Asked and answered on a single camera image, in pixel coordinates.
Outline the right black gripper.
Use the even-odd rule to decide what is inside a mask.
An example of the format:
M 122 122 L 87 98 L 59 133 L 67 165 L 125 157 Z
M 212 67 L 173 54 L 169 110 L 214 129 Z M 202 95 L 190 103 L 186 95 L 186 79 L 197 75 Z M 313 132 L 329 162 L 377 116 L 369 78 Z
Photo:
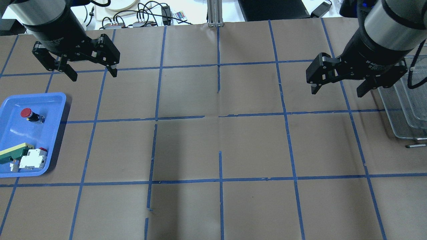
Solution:
M 340 56 L 333 58 L 327 53 L 319 53 L 306 69 L 306 82 L 311 84 L 311 94 L 315 95 L 329 83 L 361 80 L 356 93 L 362 98 L 378 87 L 391 87 L 407 72 L 406 53 L 378 45 L 360 28 Z

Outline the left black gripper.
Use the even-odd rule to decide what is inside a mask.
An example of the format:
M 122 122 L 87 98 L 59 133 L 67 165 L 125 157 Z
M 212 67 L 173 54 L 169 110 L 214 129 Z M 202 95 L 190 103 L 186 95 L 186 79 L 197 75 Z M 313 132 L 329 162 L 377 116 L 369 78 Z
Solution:
M 78 73 L 67 64 L 64 68 L 52 54 L 68 61 L 91 61 L 106 67 L 113 78 L 117 77 L 116 65 L 120 61 L 120 51 L 109 35 L 101 33 L 98 38 L 90 38 L 74 15 L 61 15 L 55 20 L 32 26 L 32 34 L 37 39 L 32 53 L 46 70 L 63 70 L 72 82 Z

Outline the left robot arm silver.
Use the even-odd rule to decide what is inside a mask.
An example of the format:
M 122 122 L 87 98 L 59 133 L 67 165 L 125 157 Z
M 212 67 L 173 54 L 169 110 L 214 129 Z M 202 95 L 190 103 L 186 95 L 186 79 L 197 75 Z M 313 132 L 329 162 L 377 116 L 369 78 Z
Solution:
M 119 50 L 107 34 L 90 38 L 72 6 L 71 0 L 2 0 L 1 14 L 10 8 L 35 36 L 32 53 L 46 70 L 64 73 L 75 82 L 78 74 L 70 62 L 90 61 L 116 77 Z

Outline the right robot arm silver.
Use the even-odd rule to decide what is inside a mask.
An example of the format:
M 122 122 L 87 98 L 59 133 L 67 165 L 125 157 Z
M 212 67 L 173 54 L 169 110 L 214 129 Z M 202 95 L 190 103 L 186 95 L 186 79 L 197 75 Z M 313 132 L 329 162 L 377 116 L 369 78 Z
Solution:
M 405 56 L 426 40 L 425 0 L 357 0 L 359 27 L 337 58 L 319 53 L 306 69 L 311 93 L 342 80 L 361 80 L 357 96 L 390 88 L 408 71 Z

